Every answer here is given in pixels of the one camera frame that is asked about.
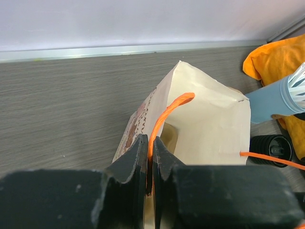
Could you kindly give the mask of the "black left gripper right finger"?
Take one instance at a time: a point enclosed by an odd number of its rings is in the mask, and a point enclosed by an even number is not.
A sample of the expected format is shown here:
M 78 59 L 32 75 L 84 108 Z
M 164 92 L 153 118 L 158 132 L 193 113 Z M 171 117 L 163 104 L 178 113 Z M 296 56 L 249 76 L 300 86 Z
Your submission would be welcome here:
M 304 219 L 302 193 L 269 166 L 190 166 L 153 144 L 158 229 L 294 229 Z

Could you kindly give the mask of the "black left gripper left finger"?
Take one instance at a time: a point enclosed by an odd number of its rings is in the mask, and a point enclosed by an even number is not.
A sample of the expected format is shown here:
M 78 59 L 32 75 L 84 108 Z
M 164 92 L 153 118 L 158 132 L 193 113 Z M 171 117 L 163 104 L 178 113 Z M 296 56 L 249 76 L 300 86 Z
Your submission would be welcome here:
M 148 137 L 104 170 L 28 170 L 0 181 L 3 229 L 142 229 Z

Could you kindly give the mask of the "brown pulp cup carrier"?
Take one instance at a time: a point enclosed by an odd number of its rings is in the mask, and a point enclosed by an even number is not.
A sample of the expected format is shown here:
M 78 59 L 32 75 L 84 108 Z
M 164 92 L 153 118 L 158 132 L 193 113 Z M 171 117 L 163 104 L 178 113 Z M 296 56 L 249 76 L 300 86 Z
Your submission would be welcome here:
M 174 154 L 178 140 L 178 130 L 174 126 L 164 123 L 160 138 L 168 151 Z

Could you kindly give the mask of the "cream paper bag orange handles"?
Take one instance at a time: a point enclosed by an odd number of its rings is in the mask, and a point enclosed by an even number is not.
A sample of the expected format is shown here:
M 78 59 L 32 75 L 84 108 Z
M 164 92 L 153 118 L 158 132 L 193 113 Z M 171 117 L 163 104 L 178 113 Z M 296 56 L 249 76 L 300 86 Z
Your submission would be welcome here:
M 242 93 L 186 62 L 174 66 L 131 115 L 114 156 L 124 155 L 139 135 L 148 137 L 143 229 L 156 229 L 153 144 L 164 123 L 178 130 L 173 155 L 184 164 L 248 166 L 250 116 Z

